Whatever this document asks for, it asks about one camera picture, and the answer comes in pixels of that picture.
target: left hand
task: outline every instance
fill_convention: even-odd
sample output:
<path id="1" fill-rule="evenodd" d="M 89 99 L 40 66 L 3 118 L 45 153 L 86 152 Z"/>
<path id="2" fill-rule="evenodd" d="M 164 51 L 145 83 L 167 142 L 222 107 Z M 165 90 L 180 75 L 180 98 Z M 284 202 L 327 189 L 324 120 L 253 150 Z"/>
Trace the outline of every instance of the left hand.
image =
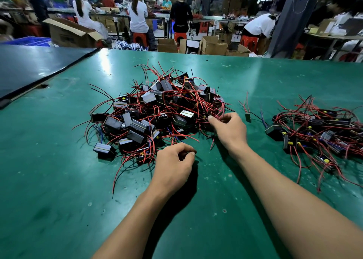
<path id="1" fill-rule="evenodd" d="M 178 143 L 157 153 L 155 172 L 149 188 L 171 197 L 187 181 L 197 151 L 190 145 Z"/>

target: teal shirt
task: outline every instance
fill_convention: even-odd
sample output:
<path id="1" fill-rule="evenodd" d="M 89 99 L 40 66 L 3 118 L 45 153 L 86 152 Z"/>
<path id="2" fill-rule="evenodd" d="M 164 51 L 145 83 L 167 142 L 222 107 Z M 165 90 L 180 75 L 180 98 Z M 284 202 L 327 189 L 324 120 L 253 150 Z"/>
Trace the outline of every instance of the teal shirt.
<path id="1" fill-rule="evenodd" d="M 163 1 L 163 4 L 161 6 L 165 6 L 166 8 L 171 8 L 171 1 Z"/>

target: person in red shirt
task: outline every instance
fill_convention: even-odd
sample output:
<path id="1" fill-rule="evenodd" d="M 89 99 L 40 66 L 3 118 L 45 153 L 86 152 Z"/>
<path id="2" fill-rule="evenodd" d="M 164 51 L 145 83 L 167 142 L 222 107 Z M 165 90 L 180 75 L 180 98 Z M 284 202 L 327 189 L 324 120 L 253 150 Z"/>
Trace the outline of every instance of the person in red shirt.
<path id="1" fill-rule="evenodd" d="M 102 0 L 102 4 L 103 6 L 107 7 L 107 8 L 115 8 L 115 1 L 114 0 Z"/>

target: green table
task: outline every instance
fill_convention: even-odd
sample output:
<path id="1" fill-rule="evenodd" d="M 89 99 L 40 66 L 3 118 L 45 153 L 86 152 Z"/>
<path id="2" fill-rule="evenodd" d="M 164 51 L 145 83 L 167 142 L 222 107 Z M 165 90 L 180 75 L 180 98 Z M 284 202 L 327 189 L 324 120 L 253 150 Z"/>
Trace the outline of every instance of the green table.
<path id="1" fill-rule="evenodd" d="M 164 69 L 190 73 L 191 67 L 239 114 L 237 100 L 249 91 L 250 109 L 262 107 L 266 120 L 277 113 L 276 100 L 291 107 L 300 103 L 298 94 L 313 94 L 322 107 L 363 104 L 361 64 L 101 50 L 0 111 L 2 258 L 89 258 L 147 188 L 151 174 L 139 167 L 121 175 L 112 198 L 120 158 L 98 160 L 84 127 L 70 129 L 105 100 L 88 83 L 116 97 L 130 90 L 132 79 L 143 81 L 133 66 L 148 59 Z M 247 124 L 247 134 L 258 154 L 297 179 L 298 168 L 260 122 Z M 187 141 L 198 151 L 198 176 L 157 221 L 146 257 L 154 248 L 158 259 L 287 257 L 242 172 L 224 151 L 209 150 L 211 139 L 199 139 Z M 350 164 L 344 172 L 363 183 L 359 169 Z M 316 183 L 316 172 L 303 170 L 301 185 L 315 195 Z M 361 188 L 327 176 L 318 197 L 363 227 Z"/>

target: person in black shirt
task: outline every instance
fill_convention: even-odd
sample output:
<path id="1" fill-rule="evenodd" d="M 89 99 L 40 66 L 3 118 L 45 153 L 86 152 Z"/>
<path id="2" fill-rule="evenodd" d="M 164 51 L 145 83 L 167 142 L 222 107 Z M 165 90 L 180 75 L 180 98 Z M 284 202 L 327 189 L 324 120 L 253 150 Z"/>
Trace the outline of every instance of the person in black shirt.
<path id="1" fill-rule="evenodd" d="M 193 20 L 192 10 L 185 0 L 177 0 L 170 11 L 170 19 L 175 19 L 174 32 L 186 33 L 189 30 L 188 21 Z"/>
<path id="2" fill-rule="evenodd" d="M 356 0 L 333 0 L 332 3 L 315 9 L 306 26 L 319 26 L 324 19 L 333 18 L 335 15 L 347 11 L 355 3 L 355 1 Z"/>

